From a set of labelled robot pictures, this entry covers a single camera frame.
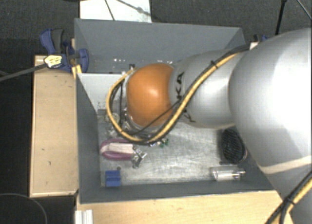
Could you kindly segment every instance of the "small blue cube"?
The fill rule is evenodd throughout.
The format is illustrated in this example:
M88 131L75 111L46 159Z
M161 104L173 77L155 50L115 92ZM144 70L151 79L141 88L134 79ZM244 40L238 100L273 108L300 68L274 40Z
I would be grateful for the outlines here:
M106 187L119 187L121 185L121 177L119 170L105 171L105 186Z

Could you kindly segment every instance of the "dark floor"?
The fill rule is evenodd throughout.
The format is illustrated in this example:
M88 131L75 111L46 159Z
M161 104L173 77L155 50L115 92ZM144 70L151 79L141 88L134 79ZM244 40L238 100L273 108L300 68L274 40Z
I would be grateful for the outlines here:
M150 0L153 21L238 26L247 41L272 37L281 0ZM311 14L312 0L301 0ZM44 53L39 34L63 28L74 37L78 0L0 0L0 71L17 72ZM311 27L295 0L285 7L281 33ZM28 195L32 116L32 76L0 83L0 194ZM73 197L40 199L49 224L73 222ZM40 207L21 196L0 195L0 223L44 223Z

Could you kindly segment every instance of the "paper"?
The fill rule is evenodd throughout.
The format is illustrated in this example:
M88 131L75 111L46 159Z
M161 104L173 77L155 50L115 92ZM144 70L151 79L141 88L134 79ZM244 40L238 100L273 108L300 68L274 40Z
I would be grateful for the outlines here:
M149 0L80 0L80 18L152 22Z

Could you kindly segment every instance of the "pink object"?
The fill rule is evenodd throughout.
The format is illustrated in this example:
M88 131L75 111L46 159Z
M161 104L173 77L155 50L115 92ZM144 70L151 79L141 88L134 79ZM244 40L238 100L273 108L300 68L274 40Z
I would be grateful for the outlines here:
M104 142L102 142L101 146L100 146L100 150L102 150L102 148L106 145L109 145L110 143L129 143L127 140L125 139L119 139L119 138L111 138L108 139ZM103 157L109 159L109 160L130 160L131 159L131 154L125 154L125 153L118 153L118 152L114 152L114 151L104 151L101 153Z

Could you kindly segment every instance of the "wooden table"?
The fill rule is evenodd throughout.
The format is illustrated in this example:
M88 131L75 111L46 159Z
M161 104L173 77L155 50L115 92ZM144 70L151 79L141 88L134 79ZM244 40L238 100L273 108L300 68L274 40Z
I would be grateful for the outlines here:
M43 57L36 57L36 65ZM34 75L30 197L74 195L78 189L73 75L43 69ZM281 199L276 191L81 205L94 224L263 224ZM285 224L292 224L290 216Z

